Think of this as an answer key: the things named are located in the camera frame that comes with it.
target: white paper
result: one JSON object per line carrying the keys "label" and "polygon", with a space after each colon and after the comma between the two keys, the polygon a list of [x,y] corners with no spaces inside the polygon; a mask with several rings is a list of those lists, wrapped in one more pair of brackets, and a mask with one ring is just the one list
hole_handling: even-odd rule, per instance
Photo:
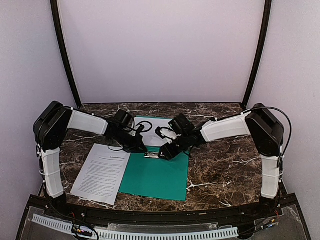
{"label": "white paper", "polygon": [[130,153],[112,151],[108,146],[94,144],[71,194],[88,200],[114,205],[124,177]]}
{"label": "white paper", "polygon": [[[169,122],[172,119],[164,119],[164,118],[151,118],[151,117],[140,117],[137,116],[134,118],[135,125],[142,121],[148,121],[152,123],[153,127],[150,131],[148,132],[143,132],[141,135],[143,136],[143,143],[146,146],[150,147],[161,147],[162,145],[166,144],[168,141],[166,139],[162,139],[156,134],[156,129],[157,127],[167,127],[169,128]],[[150,128],[150,125],[148,123],[143,123],[145,126],[144,130],[147,130]]]}

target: black metal pole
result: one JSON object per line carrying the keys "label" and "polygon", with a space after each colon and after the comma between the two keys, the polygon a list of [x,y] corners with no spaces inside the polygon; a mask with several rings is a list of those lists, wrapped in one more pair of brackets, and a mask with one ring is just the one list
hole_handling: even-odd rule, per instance
{"label": "black metal pole", "polygon": [[70,62],[69,62],[69,57],[68,57],[66,44],[65,44],[65,40],[64,40],[64,35],[62,32],[62,27],[61,27],[61,22],[60,22],[58,2],[57,2],[57,0],[50,0],[50,2],[51,2],[51,11],[52,11],[52,17],[53,17],[53,22],[54,22],[56,38],[58,40],[65,73],[68,78],[69,85],[70,85],[76,106],[78,108],[80,108],[82,106],[82,103],[80,100],[80,96],[79,96],[79,92],[78,92],[77,85],[75,82],[75,78],[72,73]]}
{"label": "black metal pole", "polygon": [[246,87],[246,91],[245,91],[244,98],[242,101],[242,108],[244,108],[244,109],[247,108],[252,90],[255,85],[255,81],[256,81],[256,77],[257,77],[257,73],[258,73],[258,69],[259,69],[259,65],[260,65],[260,61],[261,61],[261,56],[262,56],[265,41],[266,41],[270,12],[271,12],[271,5],[272,5],[272,0],[265,0],[258,46],[256,48],[256,53],[255,53],[255,57],[254,57],[254,62],[253,62],[249,82]]}

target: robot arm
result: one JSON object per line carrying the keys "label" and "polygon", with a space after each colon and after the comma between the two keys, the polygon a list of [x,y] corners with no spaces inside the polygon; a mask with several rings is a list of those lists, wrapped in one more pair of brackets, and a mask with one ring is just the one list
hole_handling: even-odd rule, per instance
{"label": "robot arm", "polygon": [[157,128],[161,138],[168,143],[160,148],[158,157],[171,160],[190,147],[199,146],[218,139],[251,135],[262,159],[261,196],[274,199],[278,194],[284,126],[261,103],[252,110],[221,119],[212,118],[194,126],[183,114],[169,122],[172,129],[167,138],[168,128]]}
{"label": "robot arm", "polygon": [[40,156],[40,172],[45,180],[48,195],[55,199],[64,194],[59,154],[68,129],[104,135],[116,140],[126,152],[145,153],[148,150],[140,135],[144,126],[139,125],[137,130],[129,132],[132,119],[130,114],[121,109],[114,117],[104,119],[63,106],[57,101],[52,102],[33,125],[37,154]]}

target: green folder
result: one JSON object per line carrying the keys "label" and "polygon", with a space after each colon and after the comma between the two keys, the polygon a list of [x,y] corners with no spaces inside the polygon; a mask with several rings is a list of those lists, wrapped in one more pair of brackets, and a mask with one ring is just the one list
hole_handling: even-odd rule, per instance
{"label": "green folder", "polygon": [[[159,152],[159,147],[147,147]],[[119,192],[158,199],[185,201],[189,157],[180,153],[168,161],[145,158],[144,153],[132,153]]]}

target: brown marble surface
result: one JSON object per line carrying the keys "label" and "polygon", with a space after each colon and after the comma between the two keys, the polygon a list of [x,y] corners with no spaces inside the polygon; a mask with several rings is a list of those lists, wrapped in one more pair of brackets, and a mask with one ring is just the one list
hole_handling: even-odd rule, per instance
{"label": "brown marble surface", "polygon": [[[173,118],[185,114],[195,125],[211,117],[241,112],[236,103],[112,103],[85,104],[82,111],[102,117],[118,109],[134,116]],[[186,201],[155,199],[118,193],[114,206],[70,194],[94,143],[108,145],[103,136],[69,130],[61,146],[60,167],[67,202],[126,211],[194,211],[257,202],[262,185],[262,163],[250,136],[216,140],[192,150],[189,160]]]}

